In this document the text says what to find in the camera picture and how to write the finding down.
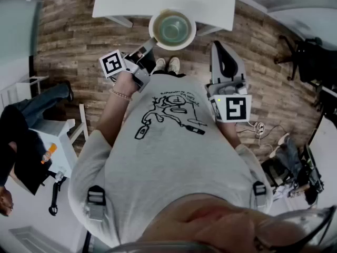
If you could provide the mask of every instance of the black chair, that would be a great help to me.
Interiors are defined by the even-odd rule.
[[[275,58],[275,64],[293,62],[293,73],[288,80],[293,81],[297,66],[300,71],[302,82],[308,82],[314,86],[313,80],[324,82],[325,84],[337,84],[337,51],[329,51],[321,47],[322,40],[318,37],[306,39],[305,41],[295,41],[296,47],[290,44],[285,36],[280,36],[285,40],[291,56],[283,59]]]

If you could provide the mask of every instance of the orange object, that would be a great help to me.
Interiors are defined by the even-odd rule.
[[[52,157],[52,154],[56,151],[56,149],[57,146],[55,143],[53,143],[52,146],[50,146],[50,148],[48,149],[48,151],[43,155],[41,164],[47,162]]]

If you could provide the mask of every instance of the glasses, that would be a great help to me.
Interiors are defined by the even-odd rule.
[[[264,252],[299,252],[318,246],[330,226],[336,206],[287,212],[267,219],[255,229],[255,246]],[[216,253],[212,246],[198,242],[133,242],[106,253]]]

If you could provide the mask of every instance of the wooden floor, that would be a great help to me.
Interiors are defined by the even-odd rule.
[[[61,80],[72,84],[75,101],[58,106],[57,118],[80,119],[78,104],[84,103],[89,132],[98,121],[109,95],[110,82],[103,77],[98,58],[117,48],[130,52],[148,40],[146,18],[131,17],[132,28],[122,27],[105,18],[92,18],[94,0],[45,0],[38,36],[38,54],[34,66],[38,75],[49,75],[52,86]],[[220,31],[196,37],[186,49],[176,52],[156,48],[156,58],[181,59],[181,73],[194,75],[208,83],[211,43],[219,40],[232,47],[245,62],[249,77],[249,93],[253,95],[251,123],[266,125],[266,134],[280,124],[291,133],[298,147],[308,142],[320,114],[311,107],[315,92],[298,80],[289,82],[291,64],[275,65],[273,59],[289,55],[279,35],[294,38],[288,30],[261,12],[236,1],[233,31]],[[237,130],[252,129],[237,125]],[[280,127],[260,144],[276,147],[284,134]],[[259,147],[253,132],[240,133],[241,140],[262,161],[271,152]],[[84,141],[75,143],[77,152]]]

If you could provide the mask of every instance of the bracelet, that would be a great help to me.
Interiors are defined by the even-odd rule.
[[[113,89],[110,89],[109,91],[111,93],[113,93],[114,95],[119,96],[120,98],[123,98],[123,99],[128,100],[128,101],[132,101],[132,98],[130,96],[124,95],[122,93],[118,93],[118,92],[114,91]]]

